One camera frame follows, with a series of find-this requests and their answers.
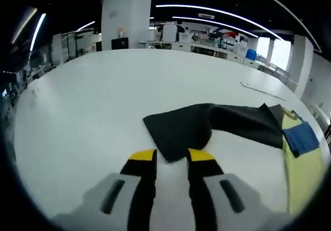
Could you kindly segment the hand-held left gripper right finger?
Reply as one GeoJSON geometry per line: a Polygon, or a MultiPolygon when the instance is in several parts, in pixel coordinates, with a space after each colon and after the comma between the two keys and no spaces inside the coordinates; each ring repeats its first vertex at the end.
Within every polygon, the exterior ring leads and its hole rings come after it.
{"type": "MultiPolygon", "coordinates": [[[[216,203],[207,187],[205,178],[222,176],[223,170],[216,159],[203,150],[188,149],[187,173],[189,182],[189,197],[194,213],[196,230],[216,230],[220,227],[217,223],[216,203]]],[[[216,180],[216,185],[225,193],[225,200],[230,209],[239,214],[245,210],[243,200],[229,180],[216,180]]]]}

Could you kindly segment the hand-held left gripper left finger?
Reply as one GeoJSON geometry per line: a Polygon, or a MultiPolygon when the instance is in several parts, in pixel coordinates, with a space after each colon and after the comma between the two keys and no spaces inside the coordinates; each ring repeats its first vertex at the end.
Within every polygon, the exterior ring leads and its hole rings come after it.
{"type": "Polygon", "coordinates": [[[156,196],[157,150],[133,153],[86,195],[87,214],[101,230],[149,230],[156,196]]]}

